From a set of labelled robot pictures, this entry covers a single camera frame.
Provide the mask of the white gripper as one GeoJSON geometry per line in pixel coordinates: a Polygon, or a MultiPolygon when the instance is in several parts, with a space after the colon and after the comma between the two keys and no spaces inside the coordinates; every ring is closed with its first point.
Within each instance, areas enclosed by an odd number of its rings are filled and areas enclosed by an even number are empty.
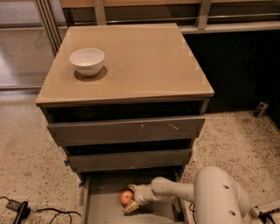
{"type": "Polygon", "coordinates": [[[134,185],[129,184],[128,188],[134,192],[134,199],[123,209],[125,214],[129,214],[137,210],[140,205],[146,205],[154,201],[154,192],[151,189],[151,184],[134,185]]]}

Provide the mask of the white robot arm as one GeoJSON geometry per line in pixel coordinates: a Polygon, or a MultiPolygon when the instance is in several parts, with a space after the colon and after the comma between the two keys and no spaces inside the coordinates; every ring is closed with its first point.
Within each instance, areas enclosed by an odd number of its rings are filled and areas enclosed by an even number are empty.
{"type": "Polygon", "coordinates": [[[201,168],[193,184],[156,177],[148,185],[129,185],[134,198],[123,209],[132,213],[153,202],[175,197],[195,205],[197,224],[242,224],[251,208],[249,196],[226,171],[216,166],[201,168]]]}

